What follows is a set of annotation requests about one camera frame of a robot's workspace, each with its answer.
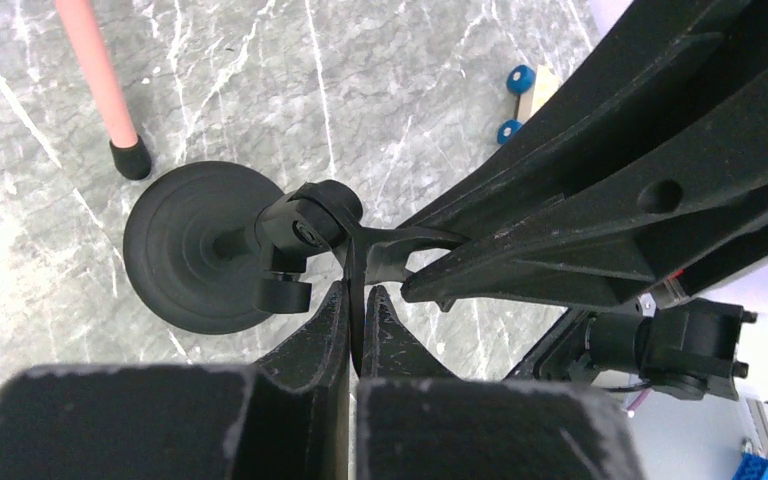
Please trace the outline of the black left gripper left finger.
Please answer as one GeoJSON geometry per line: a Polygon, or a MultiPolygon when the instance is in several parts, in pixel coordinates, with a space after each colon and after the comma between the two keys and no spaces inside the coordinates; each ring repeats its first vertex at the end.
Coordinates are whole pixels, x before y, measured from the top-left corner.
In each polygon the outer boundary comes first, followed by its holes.
{"type": "Polygon", "coordinates": [[[252,364],[40,365],[0,389],[0,479],[344,479],[349,294],[252,364]]]}

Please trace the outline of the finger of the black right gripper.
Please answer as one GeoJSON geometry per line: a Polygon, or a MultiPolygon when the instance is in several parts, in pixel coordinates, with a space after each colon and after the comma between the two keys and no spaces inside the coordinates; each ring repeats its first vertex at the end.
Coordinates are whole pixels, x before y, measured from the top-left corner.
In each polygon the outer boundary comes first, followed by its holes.
{"type": "Polygon", "coordinates": [[[768,1],[635,1],[476,171],[411,218],[466,243],[409,302],[607,311],[768,258],[768,1]]]}

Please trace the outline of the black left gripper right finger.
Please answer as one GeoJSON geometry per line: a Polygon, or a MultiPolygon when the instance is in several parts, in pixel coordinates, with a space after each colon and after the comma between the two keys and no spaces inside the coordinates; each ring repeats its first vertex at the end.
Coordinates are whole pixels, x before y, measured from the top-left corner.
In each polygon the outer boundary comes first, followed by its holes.
{"type": "Polygon", "coordinates": [[[360,479],[641,479],[617,401],[575,383],[466,381],[367,300],[356,393],[360,479]]]}

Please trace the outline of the black round-base mic stand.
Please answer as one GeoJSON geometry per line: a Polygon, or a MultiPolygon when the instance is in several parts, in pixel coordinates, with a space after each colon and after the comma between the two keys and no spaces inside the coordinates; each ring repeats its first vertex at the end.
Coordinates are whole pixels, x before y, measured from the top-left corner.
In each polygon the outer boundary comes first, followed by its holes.
{"type": "Polygon", "coordinates": [[[153,182],[133,206],[124,267],[139,298],[162,320],[224,335],[274,314],[308,311],[307,262],[332,254],[347,285],[350,355],[360,369],[366,287],[402,283],[414,252],[454,250],[465,241],[425,227],[366,227],[362,216],[359,197],[335,180],[285,193],[239,164],[188,164],[153,182]]]}

